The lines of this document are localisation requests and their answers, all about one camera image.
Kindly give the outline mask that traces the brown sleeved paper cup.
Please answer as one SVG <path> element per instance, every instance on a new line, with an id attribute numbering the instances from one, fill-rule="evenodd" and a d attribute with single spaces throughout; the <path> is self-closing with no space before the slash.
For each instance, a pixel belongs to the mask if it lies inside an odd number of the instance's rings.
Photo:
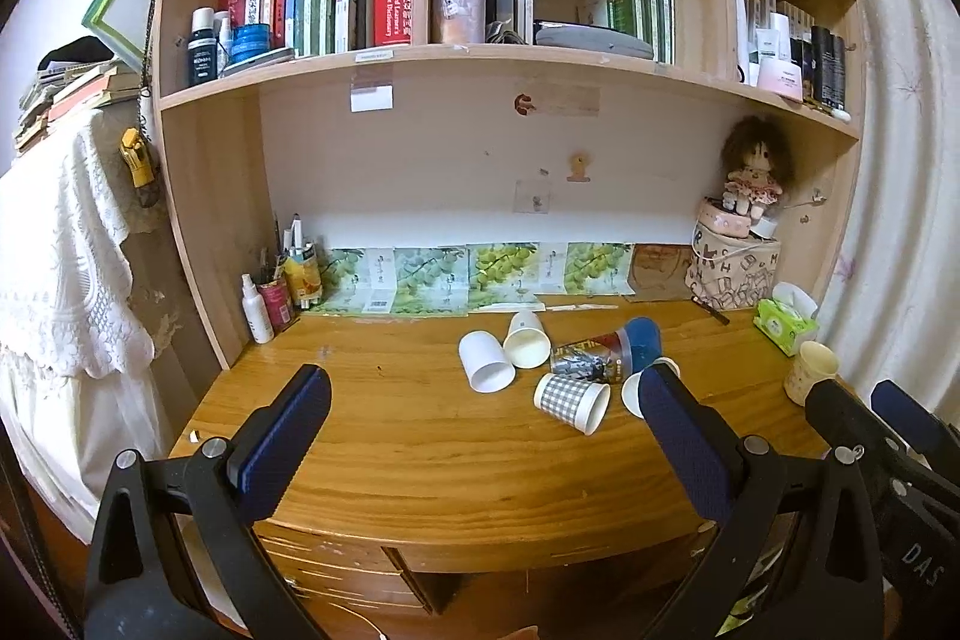
<path id="1" fill-rule="evenodd" d="M 670 359 L 670 357 L 658 357 L 649 364 L 649 367 L 654 367 L 654 365 L 665 365 L 665 367 L 669 367 L 677 377 L 682 376 L 679 364 L 677 364 L 674 359 Z M 626 411 L 628 411 L 631 416 L 635 416 L 636 419 L 644 419 L 643 409 L 641 409 L 640 404 L 641 380 L 643 380 L 643 372 L 638 370 L 638 372 L 631 374 L 630 377 L 622 383 L 622 391 L 620 392 L 623 406 L 625 406 Z"/>

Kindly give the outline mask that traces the blue plastic cup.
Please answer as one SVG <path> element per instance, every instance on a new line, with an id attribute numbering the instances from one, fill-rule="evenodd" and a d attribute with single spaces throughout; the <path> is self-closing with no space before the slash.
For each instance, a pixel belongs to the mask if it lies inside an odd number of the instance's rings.
<path id="1" fill-rule="evenodd" d="M 662 356 L 661 328 L 647 317 L 628 320 L 620 330 L 625 340 L 625 372 L 641 372 Z"/>

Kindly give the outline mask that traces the grey checkered paper cup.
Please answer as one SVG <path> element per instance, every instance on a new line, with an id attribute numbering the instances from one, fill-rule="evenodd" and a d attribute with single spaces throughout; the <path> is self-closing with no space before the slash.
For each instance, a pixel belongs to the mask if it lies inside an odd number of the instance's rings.
<path id="1" fill-rule="evenodd" d="M 550 372 L 535 386 L 534 406 L 581 434 L 592 435 L 601 427 L 611 396 L 607 383 Z"/>

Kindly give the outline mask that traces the white cup with leaf print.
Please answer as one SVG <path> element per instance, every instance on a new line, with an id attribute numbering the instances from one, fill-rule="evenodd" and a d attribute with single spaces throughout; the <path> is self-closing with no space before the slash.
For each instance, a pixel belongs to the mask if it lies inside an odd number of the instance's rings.
<path id="1" fill-rule="evenodd" d="M 503 339 L 503 353 L 517 369 L 537 369 L 550 359 L 551 342 L 535 312 L 512 315 Z"/>

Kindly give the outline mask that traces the plain white paper cup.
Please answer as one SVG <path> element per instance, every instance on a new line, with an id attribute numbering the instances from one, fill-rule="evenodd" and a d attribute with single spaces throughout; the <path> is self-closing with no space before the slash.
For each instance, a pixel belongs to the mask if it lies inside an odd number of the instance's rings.
<path id="1" fill-rule="evenodd" d="M 457 353 L 474 392 L 498 393 L 516 378 L 516 367 L 506 357 L 501 342 L 488 331 L 470 331 L 462 336 Z"/>

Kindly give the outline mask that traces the black pen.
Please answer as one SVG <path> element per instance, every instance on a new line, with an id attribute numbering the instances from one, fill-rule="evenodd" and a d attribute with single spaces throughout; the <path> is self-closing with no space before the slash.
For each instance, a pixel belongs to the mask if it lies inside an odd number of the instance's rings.
<path id="1" fill-rule="evenodd" d="M 692 302 L 693 304 L 698 305 L 698 307 L 703 308 L 706 314 L 711 315 L 711 317 L 713 317 L 713 319 L 715 319 L 716 321 L 719 321 L 721 325 L 726 326 L 726 325 L 729 325 L 729 323 L 731 323 L 731 320 L 729 320 L 729 317 L 727 317 L 727 315 L 724 315 L 722 312 L 719 312 L 719 310 L 716 310 L 715 307 L 711 307 L 711 305 L 707 304 L 706 302 L 700 301 L 700 299 L 698 298 L 692 298 Z"/>

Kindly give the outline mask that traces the pink tube container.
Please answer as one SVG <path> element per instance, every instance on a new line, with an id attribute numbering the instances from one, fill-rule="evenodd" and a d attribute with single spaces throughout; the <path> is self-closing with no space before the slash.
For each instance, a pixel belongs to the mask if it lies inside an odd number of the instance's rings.
<path id="1" fill-rule="evenodd" d="M 270 325 L 275 333 L 283 333 L 295 319 L 295 307 L 291 304 L 288 286 L 283 280 L 273 280 L 261 284 L 259 292 L 267 308 Z"/>

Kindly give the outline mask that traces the white lace cloth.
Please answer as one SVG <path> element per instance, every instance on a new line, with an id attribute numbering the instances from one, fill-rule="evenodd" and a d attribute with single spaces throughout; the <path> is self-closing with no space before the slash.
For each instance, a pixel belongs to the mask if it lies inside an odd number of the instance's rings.
<path id="1" fill-rule="evenodd" d="M 125 124 L 120 107 L 73 110 L 2 179 L 2 422 L 29 484 L 82 542 L 117 453 L 171 443 L 155 341 L 130 307 L 124 244 L 143 223 Z"/>

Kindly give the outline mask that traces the yellow pen holder can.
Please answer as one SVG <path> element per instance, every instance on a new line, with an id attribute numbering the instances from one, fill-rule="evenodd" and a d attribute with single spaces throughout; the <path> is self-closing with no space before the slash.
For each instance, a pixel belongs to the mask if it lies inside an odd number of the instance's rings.
<path id="1" fill-rule="evenodd" d="M 317 253 L 313 244 L 290 250 L 283 260 L 285 275 L 291 301 L 299 310 L 308 310 L 322 301 L 322 276 L 320 276 Z"/>

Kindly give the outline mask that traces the pink round box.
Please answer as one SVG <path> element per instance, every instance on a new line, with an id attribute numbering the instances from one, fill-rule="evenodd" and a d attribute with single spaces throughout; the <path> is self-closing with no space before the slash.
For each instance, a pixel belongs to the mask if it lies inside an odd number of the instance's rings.
<path id="1" fill-rule="evenodd" d="M 750 236 L 752 220 L 748 216 L 727 211 L 720 202 L 703 198 L 698 206 L 697 221 L 718 236 L 745 239 Z"/>

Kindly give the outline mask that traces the brown haired rag doll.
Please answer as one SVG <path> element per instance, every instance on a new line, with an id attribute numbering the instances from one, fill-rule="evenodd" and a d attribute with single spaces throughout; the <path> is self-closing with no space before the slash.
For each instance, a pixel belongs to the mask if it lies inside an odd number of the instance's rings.
<path id="1" fill-rule="evenodd" d="M 788 138 L 779 128 L 748 115 L 737 122 L 721 149 L 726 174 L 721 205 L 757 224 L 796 178 Z"/>

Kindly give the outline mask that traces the stack of books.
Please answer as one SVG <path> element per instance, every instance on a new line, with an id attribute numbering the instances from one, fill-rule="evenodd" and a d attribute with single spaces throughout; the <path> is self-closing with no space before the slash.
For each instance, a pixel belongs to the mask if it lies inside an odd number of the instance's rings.
<path id="1" fill-rule="evenodd" d="M 99 107 L 137 101 L 142 75 L 121 60 L 97 64 L 53 64 L 39 71 L 20 99 L 20 120 L 13 131 L 18 156 L 49 136 L 53 122 L 75 107 Z"/>

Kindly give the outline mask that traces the dark cosmetic bottle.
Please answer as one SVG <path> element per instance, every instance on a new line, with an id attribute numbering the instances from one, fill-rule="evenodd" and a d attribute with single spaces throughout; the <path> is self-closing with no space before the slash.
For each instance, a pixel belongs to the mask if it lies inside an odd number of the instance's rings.
<path id="1" fill-rule="evenodd" d="M 198 86 L 217 78 L 218 39 L 215 35 L 215 10 L 195 8 L 187 42 L 189 85 Z"/>

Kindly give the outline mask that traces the grey pouch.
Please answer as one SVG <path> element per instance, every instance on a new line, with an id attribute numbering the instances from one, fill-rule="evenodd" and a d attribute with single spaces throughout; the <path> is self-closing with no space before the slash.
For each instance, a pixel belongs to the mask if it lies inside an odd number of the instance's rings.
<path id="1" fill-rule="evenodd" d="M 644 60 L 654 58 L 654 50 L 643 39 L 638 39 L 631 34 L 623 34 L 615 29 L 597 28 L 597 26 L 537 21 L 534 25 L 534 41 L 537 46 L 558 47 L 558 49 L 613 53 L 613 55 L 644 58 Z"/>

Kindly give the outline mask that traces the blue cream jar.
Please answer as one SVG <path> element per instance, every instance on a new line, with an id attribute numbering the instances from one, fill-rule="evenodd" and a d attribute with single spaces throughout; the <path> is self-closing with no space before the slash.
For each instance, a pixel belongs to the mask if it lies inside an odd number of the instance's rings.
<path id="1" fill-rule="evenodd" d="M 238 26 L 231 34 L 229 63 L 242 64 L 272 48 L 272 30 L 265 23 Z"/>

